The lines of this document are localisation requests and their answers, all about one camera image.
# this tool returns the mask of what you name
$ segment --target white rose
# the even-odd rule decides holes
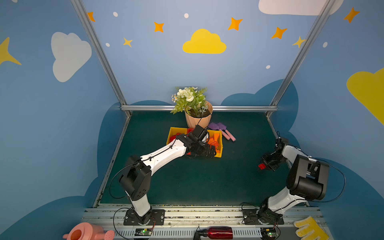
[[[189,98],[187,97],[187,102],[192,102],[195,97],[192,95]]]

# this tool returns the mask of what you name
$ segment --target potted plant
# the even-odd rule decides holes
[[[207,127],[212,116],[212,104],[206,101],[203,93],[207,88],[198,90],[194,87],[178,89],[178,92],[172,95],[172,101],[176,103],[171,113],[185,112],[185,118],[189,128],[194,128],[197,124]]]

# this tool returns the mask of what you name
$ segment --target foliage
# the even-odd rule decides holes
[[[203,114],[208,110],[208,107],[205,105],[205,96],[203,95],[207,88],[198,90],[194,87],[184,89],[177,87],[176,89],[178,89],[178,92],[172,95],[172,101],[176,103],[176,106],[171,113],[175,114],[185,111],[188,115],[191,115],[190,110],[192,109],[197,118],[203,117]]]

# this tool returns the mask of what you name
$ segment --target beige plant pot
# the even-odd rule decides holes
[[[199,123],[199,125],[203,128],[208,127],[209,122],[211,121],[213,107],[212,107],[212,104],[209,103],[208,101],[205,104],[206,106],[208,106],[208,111],[211,113],[211,115],[209,115],[208,117],[194,118],[192,116],[189,116],[187,113],[185,113],[185,119],[187,120],[187,124],[189,128],[194,128],[197,125],[197,123]]]

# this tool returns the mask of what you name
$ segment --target yellow star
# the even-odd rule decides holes
[[[124,38],[124,40],[125,40],[125,43],[124,43],[123,45],[129,45],[129,46],[132,48],[132,46],[131,46],[131,42],[132,42],[132,40],[131,40],[131,41],[128,41],[128,40],[126,40],[125,38]]]
[[[155,22],[155,31],[161,31],[163,33],[163,25],[164,25],[164,23],[156,23]]]
[[[287,28],[286,28],[286,29],[280,29],[280,28],[277,28],[277,29],[276,29],[276,33],[275,33],[275,35],[272,36],[272,38],[280,38],[280,39],[281,39],[281,37],[283,36],[283,33],[284,33],[286,30],[287,30]]]
[[[2,44],[0,44],[0,64],[5,61],[10,61],[21,65],[14,57],[8,52],[9,38],[6,38]]]
[[[359,14],[358,11],[355,11],[354,8],[351,9],[351,11],[349,12],[349,14],[344,18],[344,20],[348,20],[349,23],[352,22],[352,19],[357,15]]]
[[[93,12],[88,13],[89,20],[96,22],[95,19],[93,18]]]
[[[293,45],[297,45],[297,46],[300,48],[301,44],[302,44],[304,41],[305,41],[305,39],[301,40],[301,37],[299,36],[299,40],[298,40],[296,43],[292,44],[292,46],[293,46]]]
[[[241,21],[243,21],[243,20],[242,19],[236,20],[236,19],[232,18],[232,23],[229,26],[228,30],[236,29],[238,31],[239,30],[239,24],[241,23]]]

